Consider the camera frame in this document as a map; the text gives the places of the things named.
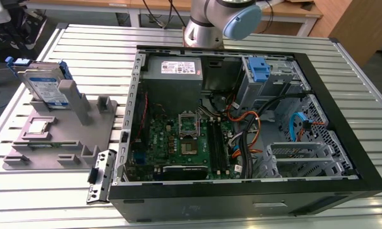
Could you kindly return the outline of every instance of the motherboard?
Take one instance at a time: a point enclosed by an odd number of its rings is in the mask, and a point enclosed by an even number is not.
[[[232,179],[226,145],[231,131],[232,124],[218,119],[152,119],[148,148],[134,152],[135,166],[128,168],[132,181],[188,179],[190,176]]]

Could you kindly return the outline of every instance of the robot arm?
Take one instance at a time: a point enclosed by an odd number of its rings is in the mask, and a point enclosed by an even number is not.
[[[223,35],[232,40],[247,37],[262,17],[255,3],[257,0],[192,0],[186,45],[218,48],[223,45]]]

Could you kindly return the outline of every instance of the green motherboard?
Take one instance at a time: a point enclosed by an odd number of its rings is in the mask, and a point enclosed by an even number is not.
[[[232,179],[234,173],[230,168],[228,159],[227,171],[218,172],[211,170],[211,155],[208,143],[210,120],[199,119],[195,126],[195,120],[182,119],[179,126],[178,118],[154,119],[150,123],[148,148],[144,152],[134,152],[136,165],[130,169],[134,174],[132,179],[138,181],[154,181],[156,174],[163,166],[206,166],[208,175],[206,179]],[[179,137],[179,128],[186,131],[199,130],[199,136]],[[232,130],[230,122],[220,122],[220,137],[223,137],[224,157],[228,158],[228,148],[226,146],[227,133]]]

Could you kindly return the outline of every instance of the power supply label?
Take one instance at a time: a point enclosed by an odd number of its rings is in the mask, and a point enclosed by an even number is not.
[[[164,61],[162,62],[162,73],[163,74],[195,74],[195,63],[194,62]]]
[[[31,86],[43,98],[44,102],[51,108],[65,108],[68,100],[64,94],[57,89],[57,81],[55,78],[36,78],[31,77]]]

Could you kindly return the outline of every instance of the blue hard drive label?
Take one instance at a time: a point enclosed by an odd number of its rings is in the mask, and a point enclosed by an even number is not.
[[[31,77],[29,84],[51,108],[63,109],[68,106],[67,97],[57,89],[57,81],[55,78]]]

